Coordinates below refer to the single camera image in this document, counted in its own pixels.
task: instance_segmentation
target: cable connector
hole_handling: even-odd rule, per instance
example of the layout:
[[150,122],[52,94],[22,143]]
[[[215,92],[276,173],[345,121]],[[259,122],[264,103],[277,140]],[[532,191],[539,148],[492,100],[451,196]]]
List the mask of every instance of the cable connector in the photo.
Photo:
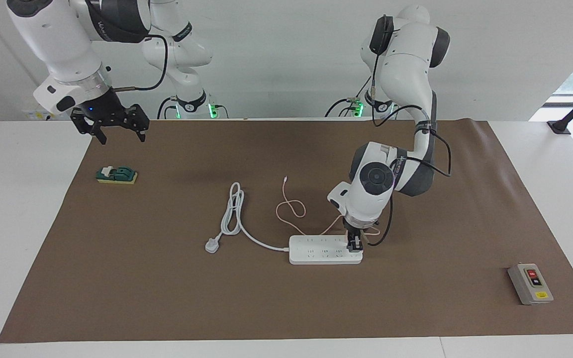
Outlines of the cable connector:
[[209,240],[207,240],[207,243],[205,244],[205,251],[209,252],[210,254],[215,254],[216,251],[218,251],[218,247],[220,247],[218,239],[209,238]]

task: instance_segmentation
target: switch box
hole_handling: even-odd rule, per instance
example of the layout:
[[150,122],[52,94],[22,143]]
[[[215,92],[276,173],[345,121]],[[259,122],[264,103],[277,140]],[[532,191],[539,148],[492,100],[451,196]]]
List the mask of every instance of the switch box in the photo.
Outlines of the switch box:
[[540,304],[554,301],[545,279],[535,264],[518,264],[507,269],[516,293],[523,304]]

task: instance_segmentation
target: white table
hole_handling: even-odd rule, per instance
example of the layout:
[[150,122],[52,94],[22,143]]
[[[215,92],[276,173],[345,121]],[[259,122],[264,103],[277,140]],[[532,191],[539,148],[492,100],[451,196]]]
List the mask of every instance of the white table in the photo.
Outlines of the white table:
[[[573,266],[573,139],[551,131],[535,136],[527,130],[544,125],[491,123]],[[70,122],[0,122],[0,331],[90,140]],[[50,185],[45,184],[46,177]],[[18,358],[491,358],[517,354],[573,357],[573,335],[0,345],[0,357]]]

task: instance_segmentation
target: white cable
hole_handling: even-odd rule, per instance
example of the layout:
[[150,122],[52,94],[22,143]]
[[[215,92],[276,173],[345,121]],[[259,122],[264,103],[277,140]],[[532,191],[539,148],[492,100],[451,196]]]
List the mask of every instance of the white cable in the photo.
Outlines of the white cable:
[[[240,183],[235,182],[229,188],[229,201],[227,201],[227,209],[225,210],[225,215],[222,216],[222,221],[220,222],[220,234],[218,234],[215,238],[210,238],[207,243],[205,244],[205,250],[210,254],[214,254],[218,251],[220,238],[222,235],[237,235],[242,231],[245,235],[252,240],[252,242],[257,243],[258,245],[265,247],[269,250],[275,251],[282,251],[288,252],[288,247],[273,247],[271,245],[267,245],[266,243],[259,242],[256,240],[251,234],[246,231],[245,227],[243,226],[241,212],[243,208],[243,202],[245,202],[245,192],[240,187]],[[229,222],[231,222],[231,218],[234,216],[234,211],[236,212],[236,226],[234,229],[229,230]]]
[[[280,206],[283,206],[283,205],[288,205],[289,208],[291,208],[291,213],[293,213],[293,215],[296,218],[303,218],[306,216],[306,206],[304,205],[304,202],[302,202],[300,200],[289,200],[289,199],[287,199],[287,194],[285,192],[285,185],[287,184],[287,180],[288,180],[288,177],[285,176],[284,181],[282,181],[282,197],[284,198],[284,201],[280,202],[280,204],[278,204],[276,206],[276,216],[278,217],[278,220],[280,220],[280,221],[284,222],[285,224],[288,224],[289,226],[298,230],[302,235],[307,236],[307,234],[305,234],[302,230],[300,230],[300,228],[297,225],[295,225],[292,222],[289,222],[288,220],[284,220],[280,216],[279,209],[280,209]],[[302,206],[302,213],[301,214],[296,213],[295,208],[293,207],[293,204],[291,204],[292,202],[296,202],[296,203],[300,204],[300,206]],[[319,234],[319,236],[322,236],[323,234],[328,233],[328,231],[335,225],[337,220],[339,220],[339,218],[341,218],[341,217],[342,217],[341,215],[336,217],[335,220],[333,220],[333,222],[330,223],[330,225],[326,228],[326,230],[322,231],[321,234]],[[366,235],[366,236],[377,236],[381,233],[380,230],[377,229],[376,227],[371,227],[371,229],[374,229],[377,232],[376,233],[364,233],[364,235]]]

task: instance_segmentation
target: brown paper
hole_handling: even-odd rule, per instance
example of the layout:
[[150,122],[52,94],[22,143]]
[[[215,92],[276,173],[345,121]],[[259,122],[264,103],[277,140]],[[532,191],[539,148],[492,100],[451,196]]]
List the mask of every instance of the brown paper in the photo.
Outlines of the brown paper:
[[[573,333],[573,269],[486,122],[440,122],[453,172],[419,197],[396,193],[390,236],[353,266],[293,266],[242,234],[218,234],[229,186],[243,222],[288,245],[286,192],[318,234],[327,193],[369,140],[412,147],[412,122],[154,122],[146,143],[93,140],[0,335],[0,343],[248,340]],[[533,135],[541,128],[532,126]],[[107,185],[103,166],[135,185]],[[437,165],[447,165],[437,144]],[[382,223],[388,211],[382,214]],[[331,233],[343,230],[337,224]],[[555,301],[523,306],[506,268],[536,263]]]

